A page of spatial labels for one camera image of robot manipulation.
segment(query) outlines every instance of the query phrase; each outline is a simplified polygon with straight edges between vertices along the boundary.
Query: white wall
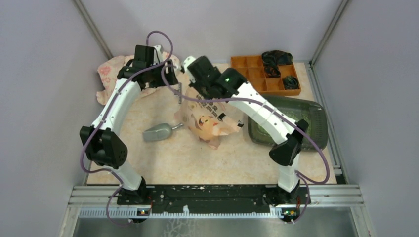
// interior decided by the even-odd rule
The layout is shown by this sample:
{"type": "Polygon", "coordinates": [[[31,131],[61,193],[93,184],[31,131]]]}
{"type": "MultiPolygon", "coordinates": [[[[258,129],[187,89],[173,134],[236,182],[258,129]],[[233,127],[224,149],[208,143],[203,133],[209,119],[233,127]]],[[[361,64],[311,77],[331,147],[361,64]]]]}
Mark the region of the white wall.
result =
{"type": "Polygon", "coordinates": [[[0,3],[0,236],[56,236],[106,61],[70,0],[0,3]]]}
{"type": "MultiPolygon", "coordinates": [[[[114,55],[133,54],[152,30],[168,34],[175,55],[231,56],[289,51],[309,60],[341,0],[83,0],[114,55]]],[[[151,43],[162,43],[154,36],[151,43]]]]}
{"type": "Polygon", "coordinates": [[[353,1],[316,69],[379,237],[417,236],[419,1],[353,1]]]}

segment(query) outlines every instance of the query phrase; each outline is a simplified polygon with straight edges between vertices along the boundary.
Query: green tray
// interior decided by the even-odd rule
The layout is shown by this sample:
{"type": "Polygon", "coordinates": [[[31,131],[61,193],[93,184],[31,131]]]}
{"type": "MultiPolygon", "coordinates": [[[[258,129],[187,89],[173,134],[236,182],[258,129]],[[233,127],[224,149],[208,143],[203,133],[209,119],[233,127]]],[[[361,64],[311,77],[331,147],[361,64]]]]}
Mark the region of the green tray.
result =
{"type": "MultiPolygon", "coordinates": [[[[307,134],[319,146],[324,149],[328,142],[328,126],[324,108],[316,102],[294,99],[278,95],[262,94],[273,106],[285,115],[296,121],[304,119],[308,122],[307,134]]],[[[275,142],[271,136],[259,124],[249,118],[249,137],[255,143],[273,146],[275,142]]],[[[315,152],[313,145],[303,139],[301,149],[303,151],[315,152]]]]}

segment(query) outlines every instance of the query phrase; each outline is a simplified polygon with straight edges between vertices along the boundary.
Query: marble table surface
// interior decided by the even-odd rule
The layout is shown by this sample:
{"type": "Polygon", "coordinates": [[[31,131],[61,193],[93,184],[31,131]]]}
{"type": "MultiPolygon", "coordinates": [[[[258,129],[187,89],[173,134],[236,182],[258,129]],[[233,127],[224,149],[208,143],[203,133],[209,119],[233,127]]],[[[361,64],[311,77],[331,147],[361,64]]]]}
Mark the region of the marble table surface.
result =
{"type": "MultiPolygon", "coordinates": [[[[228,64],[215,64],[224,71],[228,64]]],[[[295,98],[314,101],[304,63],[294,63],[301,85],[301,94],[295,98]]],[[[120,133],[128,147],[128,162],[140,173],[147,184],[276,184],[278,165],[271,160],[270,147],[253,143],[248,135],[247,119],[241,111],[231,107],[229,115],[245,123],[238,133],[221,137],[218,150],[199,142],[188,129],[178,129],[167,140],[145,143],[142,132],[162,122],[175,125],[174,113],[179,109],[177,97],[167,88],[137,98],[130,108],[120,133]]],[[[333,172],[329,149],[324,149],[333,172]]],[[[92,164],[91,170],[99,166],[92,164]]],[[[326,174],[318,153],[302,152],[299,170],[314,180],[323,180],[326,174]]],[[[88,184],[116,184],[107,172],[90,174],[88,184]]],[[[328,181],[335,184],[334,174],[328,181]]]]}

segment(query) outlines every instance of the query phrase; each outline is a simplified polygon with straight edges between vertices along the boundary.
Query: gray scoop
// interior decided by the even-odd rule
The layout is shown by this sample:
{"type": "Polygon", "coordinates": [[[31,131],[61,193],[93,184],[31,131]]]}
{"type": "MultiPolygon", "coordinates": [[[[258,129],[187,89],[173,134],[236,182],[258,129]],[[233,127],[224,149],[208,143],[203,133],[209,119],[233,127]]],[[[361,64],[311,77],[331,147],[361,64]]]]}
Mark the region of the gray scoop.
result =
{"type": "Polygon", "coordinates": [[[169,138],[175,129],[182,127],[180,123],[174,127],[168,123],[160,123],[152,128],[149,128],[143,132],[143,138],[145,142],[162,141],[169,138]]]}

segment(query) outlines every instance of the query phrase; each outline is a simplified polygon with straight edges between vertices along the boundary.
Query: metal frame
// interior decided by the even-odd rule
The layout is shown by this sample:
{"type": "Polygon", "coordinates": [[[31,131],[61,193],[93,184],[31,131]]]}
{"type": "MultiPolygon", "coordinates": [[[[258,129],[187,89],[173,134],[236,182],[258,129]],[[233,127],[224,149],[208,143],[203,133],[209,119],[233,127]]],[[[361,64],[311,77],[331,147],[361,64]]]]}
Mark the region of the metal frame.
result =
{"type": "MultiPolygon", "coordinates": [[[[91,31],[93,37],[98,43],[103,53],[108,57],[112,58],[113,55],[107,46],[105,40],[101,36],[97,29],[94,21],[90,17],[88,11],[84,7],[81,0],[72,0],[84,19],[86,26],[91,31]]],[[[328,126],[329,126],[329,149],[333,157],[333,168],[336,176],[343,175],[347,183],[348,178],[345,173],[345,165],[340,152],[339,144],[336,140],[335,131],[333,124],[330,121],[328,114],[328,107],[326,100],[323,97],[321,87],[318,81],[318,77],[315,70],[316,62],[318,61],[323,49],[327,45],[330,36],[335,29],[339,19],[344,13],[345,9],[349,5],[351,0],[342,0],[336,14],[333,17],[325,35],[323,36],[320,44],[318,45],[313,58],[310,62],[304,62],[307,70],[307,74],[310,79],[311,87],[314,93],[314,97],[318,103],[320,103],[326,110],[328,115],[328,126]]],[[[70,197],[67,211],[61,226],[60,236],[61,237],[72,237],[76,227],[78,218],[104,218],[105,207],[109,196],[117,188],[117,186],[106,185],[106,186],[75,186],[73,188],[72,195],[70,197]]],[[[356,229],[358,236],[360,237],[374,237],[373,228],[369,219],[368,213],[365,208],[364,200],[362,198],[361,191],[358,185],[312,185],[310,186],[310,193],[312,198],[312,204],[308,208],[315,207],[350,207],[351,214],[353,217],[354,228],[356,229]]],[[[110,210],[112,211],[113,218],[128,218],[133,217],[132,215],[136,210],[147,209],[150,206],[147,205],[117,205],[117,200],[113,199],[110,204],[110,210]]],[[[279,205],[276,208],[288,208],[294,207],[290,205],[279,205]]],[[[259,214],[193,214],[188,211],[183,213],[163,213],[163,214],[151,214],[148,218],[278,218],[277,209],[273,207],[270,213],[259,213],[259,214]]]]}

